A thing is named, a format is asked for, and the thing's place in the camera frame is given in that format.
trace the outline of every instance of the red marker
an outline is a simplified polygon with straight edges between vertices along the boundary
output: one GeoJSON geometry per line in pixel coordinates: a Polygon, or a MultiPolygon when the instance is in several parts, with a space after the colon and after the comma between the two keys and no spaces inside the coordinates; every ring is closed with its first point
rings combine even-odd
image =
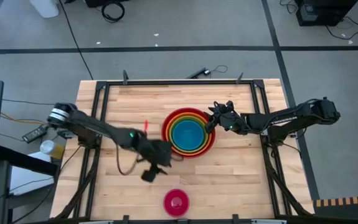
{"type": "Polygon", "coordinates": [[[147,130],[148,130],[148,120],[146,120],[146,121],[144,122],[144,133],[147,134],[147,130]]]}

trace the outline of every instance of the table leg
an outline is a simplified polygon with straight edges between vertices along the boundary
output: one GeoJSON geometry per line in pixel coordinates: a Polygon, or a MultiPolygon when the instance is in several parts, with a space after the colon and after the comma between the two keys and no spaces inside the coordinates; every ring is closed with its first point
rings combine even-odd
{"type": "Polygon", "coordinates": [[[12,166],[51,176],[55,176],[59,170],[55,164],[27,156],[3,146],[0,146],[0,161],[8,161],[12,166]]]}

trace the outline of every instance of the power cord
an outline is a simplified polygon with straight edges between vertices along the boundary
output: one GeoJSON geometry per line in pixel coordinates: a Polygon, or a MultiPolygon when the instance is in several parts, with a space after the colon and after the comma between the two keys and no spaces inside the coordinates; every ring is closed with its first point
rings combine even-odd
{"type": "Polygon", "coordinates": [[[133,172],[134,168],[136,167],[136,164],[137,164],[137,161],[140,157],[140,155],[137,153],[137,156],[136,156],[136,159],[134,160],[133,164],[131,165],[131,167],[128,169],[128,171],[126,172],[123,172],[121,170],[121,166],[120,166],[120,163],[119,163],[119,146],[117,144],[115,144],[116,146],[116,166],[118,166],[118,171],[120,174],[122,175],[129,175],[133,172]]]}
{"type": "Polygon", "coordinates": [[[290,146],[289,144],[283,143],[283,145],[284,145],[284,146],[291,147],[291,148],[295,149],[296,151],[298,151],[299,153],[301,153],[301,151],[300,151],[299,149],[297,149],[297,148],[295,148],[295,147],[293,147],[293,146],[290,146]]]}
{"type": "Polygon", "coordinates": [[[294,12],[296,12],[298,10],[298,7],[295,4],[291,4],[291,2],[294,2],[294,0],[291,0],[288,3],[283,3],[283,0],[280,0],[280,5],[286,6],[286,10],[288,11],[288,13],[293,14],[294,12]]]}
{"type": "MultiPolygon", "coordinates": [[[[289,144],[285,144],[285,143],[283,143],[283,142],[282,142],[282,144],[283,144],[284,146],[288,146],[288,147],[291,147],[291,148],[297,150],[297,151],[299,152],[299,154],[301,154],[301,151],[300,151],[299,149],[297,149],[297,148],[295,148],[295,147],[293,147],[293,146],[290,146],[289,144]]],[[[271,145],[269,145],[269,147],[271,147],[270,156],[271,156],[272,158],[275,158],[275,157],[276,157],[276,152],[275,152],[275,150],[273,149],[273,147],[272,147],[271,145]]]]}
{"type": "Polygon", "coordinates": [[[1,135],[1,136],[4,136],[4,137],[7,137],[7,138],[11,138],[11,139],[17,140],[17,141],[21,141],[21,142],[24,141],[24,140],[22,140],[22,139],[18,139],[18,138],[14,138],[14,137],[8,136],[7,134],[1,134],[1,133],[0,133],[0,135],[1,135]]]}
{"type": "Polygon", "coordinates": [[[66,20],[67,20],[68,27],[69,27],[69,30],[70,30],[70,32],[71,32],[73,41],[75,42],[75,45],[77,46],[78,52],[79,52],[79,54],[80,54],[80,57],[82,58],[83,63],[84,63],[85,66],[86,66],[86,69],[87,69],[87,72],[88,72],[89,75],[90,75],[90,78],[91,78],[92,80],[94,80],[93,75],[92,75],[92,73],[90,72],[89,67],[87,66],[87,63],[86,63],[86,61],[85,61],[85,58],[83,57],[82,52],[80,51],[80,48],[79,48],[78,42],[77,42],[77,40],[76,40],[76,38],[75,38],[75,35],[73,34],[72,27],[71,27],[71,23],[69,23],[69,19],[68,19],[68,16],[67,16],[67,12],[65,12],[64,5],[62,4],[61,0],[59,0],[59,2],[60,2],[60,5],[61,5],[62,10],[63,10],[63,12],[64,12],[65,18],[66,18],[66,20]]]}
{"type": "Polygon", "coordinates": [[[106,20],[107,22],[110,22],[110,23],[115,23],[115,22],[118,22],[120,21],[123,16],[125,15],[125,7],[123,7],[122,3],[120,3],[119,1],[108,1],[106,2],[103,7],[101,8],[101,14],[103,15],[103,18],[104,20],[106,20]],[[122,13],[119,17],[117,18],[114,18],[114,17],[111,17],[110,15],[108,14],[105,14],[105,8],[111,4],[115,4],[117,5],[119,8],[121,8],[122,10],[122,13]]]}
{"type": "Polygon", "coordinates": [[[54,141],[56,138],[58,138],[59,137],[59,135],[56,135],[56,136],[54,136],[54,138],[52,139],[52,141],[54,141]]]}
{"type": "Polygon", "coordinates": [[[227,70],[228,70],[228,66],[226,66],[226,65],[218,65],[218,66],[216,66],[215,69],[213,69],[213,70],[210,71],[209,78],[212,78],[212,73],[213,73],[213,72],[226,73],[227,70]],[[220,71],[220,70],[218,69],[219,67],[223,67],[223,68],[225,68],[225,70],[224,70],[224,71],[220,71]]]}
{"type": "Polygon", "coordinates": [[[29,104],[35,104],[35,105],[54,105],[54,103],[36,103],[36,102],[30,102],[30,101],[8,100],[8,99],[2,99],[2,100],[9,101],[9,102],[16,102],[16,103],[29,103],[29,104]]]}
{"type": "Polygon", "coordinates": [[[3,112],[0,112],[0,114],[1,114],[0,117],[14,122],[27,123],[27,124],[46,124],[46,122],[40,121],[38,119],[14,119],[3,112]]]}
{"type": "Polygon", "coordinates": [[[301,135],[299,135],[296,140],[298,140],[299,138],[301,138],[302,136],[304,136],[304,134],[306,133],[306,131],[308,130],[308,128],[305,128],[303,133],[301,135]]]}
{"type": "MultiPolygon", "coordinates": [[[[355,22],[352,18],[350,18],[349,16],[345,16],[344,18],[349,19],[350,21],[352,21],[354,24],[358,25],[358,22],[355,22]]],[[[329,27],[327,25],[325,25],[325,27],[327,28],[329,34],[335,38],[341,39],[341,40],[351,40],[356,34],[358,34],[358,32],[354,33],[353,35],[351,35],[350,37],[341,37],[341,36],[337,36],[335,34],[333,34],[331,32],[331,30],[329,29],[329,27]]]]}
{"type": "MultiPolygon", "coordinates": [[[[81,148],[81,146],[78,147],[78,149],[67,159],[67,161],[64,163],[64,165],[61,167],[61,170],[65,167],[65,165],[67,165],[68,161],[78,152],[78,150],[81,148]]],[[[31,211],[29,211],[28,213],[26,213],[25,215],[21,216],[20,218],[14,220],[13,222],[11,222],[10,224],[15,224],[19,221],[21,221],[23,218],[27,217],[28,215],[30,215],[32,212],[34,212],[35,210],[37,210],[40,205],[42,205],[43,202],[46,201],[47,197],[49,197],[50,193],[52,192],[52,190],[57,186],[57,181],[54,182],[54,185],[49,189],[49,192],[46,194],[46,196],[43,198],[42,201],[40,201],[40,203],[38,205],[36,205],[36,207],[34,209],[32,209],[31,211]]]]}
{"type": "Polygon", "coordinates": [[[49,178],[42,179],[42,180],[33,180],[33,181],[28,182],[28,183],[26,183],[26,184],[22,184],[22,185],[20,185],[20,186],[18,186],[18,187],[14,187],[14,188],[11,189],[9,192],[11,193],[13,190],[16,190],[16,189],[18,189],[18,188],[20,188],[20,187],[23,187],[23,186],[27,186],[28,184],[31,184],[31,183],[42,182],[42,181],[45,181],[45,180],[50,180],[50,179],[52,179],[52,178],[53,178],[53,177],[49,177],[49,178]]]}

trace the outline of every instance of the yellow cup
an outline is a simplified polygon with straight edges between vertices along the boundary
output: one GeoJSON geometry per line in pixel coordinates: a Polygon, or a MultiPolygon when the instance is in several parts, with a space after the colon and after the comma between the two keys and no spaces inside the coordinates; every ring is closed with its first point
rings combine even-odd
{"type": "Polygon", "coordinates": [[[40,151],[56,159],[61,159],[64,153],[64,147],[51,140],[46,140],[40,145],[40,151]]]}

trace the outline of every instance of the stacked bowls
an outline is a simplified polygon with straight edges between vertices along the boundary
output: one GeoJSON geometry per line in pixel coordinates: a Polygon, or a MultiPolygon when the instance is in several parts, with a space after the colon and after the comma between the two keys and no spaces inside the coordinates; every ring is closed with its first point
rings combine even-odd
{"type": "Polygon", "coordinates": [[[162,139],[173,143],[174,153],[194,158],[205,154],[215,141],[215,130],[207,134],[206,115],[195,108],[181,108],[169,114],[162,125],[162,139]]]}

